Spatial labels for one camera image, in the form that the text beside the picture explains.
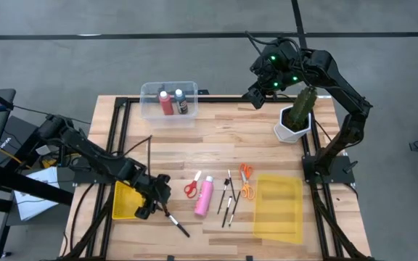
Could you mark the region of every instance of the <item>white planter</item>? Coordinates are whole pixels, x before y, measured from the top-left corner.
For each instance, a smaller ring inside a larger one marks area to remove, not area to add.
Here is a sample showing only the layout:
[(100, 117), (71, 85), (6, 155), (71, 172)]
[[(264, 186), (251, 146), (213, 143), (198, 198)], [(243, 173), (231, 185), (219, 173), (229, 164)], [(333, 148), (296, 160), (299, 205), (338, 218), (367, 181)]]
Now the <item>white planter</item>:
[(304, 130), (294, 132), (282, 124), (283, 112), (285, 110), (290, 110), (291, 108), (292, 106), (289, 106), (280, 110), (279, 122), (274, 127), (275, 135), (281, 142), (295, 143), (301, 136), (311, 130), (311, 113), (308, 114), (308, 127)]

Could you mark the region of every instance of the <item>translucent yellow bin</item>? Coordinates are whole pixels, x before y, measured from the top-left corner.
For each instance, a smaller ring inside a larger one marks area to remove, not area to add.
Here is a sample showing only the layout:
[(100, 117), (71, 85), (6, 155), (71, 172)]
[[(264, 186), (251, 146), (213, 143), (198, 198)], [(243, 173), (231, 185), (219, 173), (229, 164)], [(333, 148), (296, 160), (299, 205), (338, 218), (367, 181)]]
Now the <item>translucent yellow bin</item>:
[(116, 181), (114, 190), (114, 203), (112, 206), (113, 220), (134, 219), (135, 211), (144, 204), (143, 196), (134, 188)]
[(262, 174), (258, 176), (256, 188), (254, 236), (302, 244), (302, 180)]

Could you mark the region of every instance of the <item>white paper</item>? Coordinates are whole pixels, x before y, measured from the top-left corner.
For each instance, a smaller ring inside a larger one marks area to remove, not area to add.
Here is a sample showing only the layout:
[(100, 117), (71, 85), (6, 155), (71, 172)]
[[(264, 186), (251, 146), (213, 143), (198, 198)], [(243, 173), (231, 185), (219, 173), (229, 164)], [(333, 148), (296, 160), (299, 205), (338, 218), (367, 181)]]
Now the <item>white paper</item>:
[[(50, 167), (45, 170), (40, 170), (35, 173), (31, 173), (27, 175), (27, 177), (32, 178), (37, 181), (41, 181), (44, 183), (48, 183), (51, 186), (59, 188), (59, 184), (57, 182), (57, 168)], [(30, 194), (25, 194), (23, 192), (16, 191), (15, 200), (17, 202), (17, 206), (19, 207), (19, 214), (20, 219), (25, 221), (33, 218), (34, 216), (40, 214), (41, 212), (57, 205), (58, 203), (52, 202), (49, 200), (43, 200), (36, 197), (31, 196)]]

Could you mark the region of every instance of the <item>scissors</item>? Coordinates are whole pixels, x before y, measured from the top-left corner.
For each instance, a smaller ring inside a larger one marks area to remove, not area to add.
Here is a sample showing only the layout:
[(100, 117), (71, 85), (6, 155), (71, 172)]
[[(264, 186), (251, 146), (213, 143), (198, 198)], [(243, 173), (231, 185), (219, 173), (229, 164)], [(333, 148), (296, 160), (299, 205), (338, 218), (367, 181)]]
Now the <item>scissors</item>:
[(200, 179), (200, 175), (201, 175), (201, 170), (196, 173), (196, 176), (194, 177), (194, 180), (190, 184), (186, 185), (185, 188), (184, 188), (185, 194), (187, 194), (187, 196), (188, 196), (189, 199), (191, 199), (194, 196), (196, 196), (196, 193), (197, 193), (197, 188), (196, 188), (196, 186), (197, 186), (197, 180)]
[(252, 171), (253, 167), (249, 166), (246, 163), (242, 163), (239, 165), (239, 173), (242, 174), (243, 172), (245, 172), (246, 179), (250, 179)]
[(254, 199), (255, 192), (254, 192), (253, 187), (251, 187), (249, 182), (247, 181), (245, 171), (241, 172), (241, 178), (243, 180), (243, 187), (241, 188), (241, 196), (249, 200)]

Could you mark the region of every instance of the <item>concrete floor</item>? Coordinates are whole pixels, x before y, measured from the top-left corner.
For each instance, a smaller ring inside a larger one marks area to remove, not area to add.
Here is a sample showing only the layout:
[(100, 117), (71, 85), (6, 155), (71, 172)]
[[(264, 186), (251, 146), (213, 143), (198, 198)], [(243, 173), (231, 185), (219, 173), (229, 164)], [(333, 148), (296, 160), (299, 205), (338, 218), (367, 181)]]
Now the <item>concrete floor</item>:
[[(301, 0), (306, 32), (418, 31), (418, 1)], [(295, 31), (290, 1), (0, 0), (0, 34)], [(348, 153), (372, 254), (418, 260), (418, 38), (314, 38), (374, 105), (366, 138)], [(255, 80), (246, 39), (0, 41), (0, 88), (15, 104), (90, 120), (100, 94), (138, 94), (147, 81), (193, 80), (242, 94)], [(287, 93), (296, 94), (298, 88)], [(337, 104), (337, 116), (345, 116)], [(39, 124), (43, 116), (16, 109)], [(79, 125), (88, 130), (88, 126)], [(8, 260), (55, 258), (67, 217), (12, 228)]]

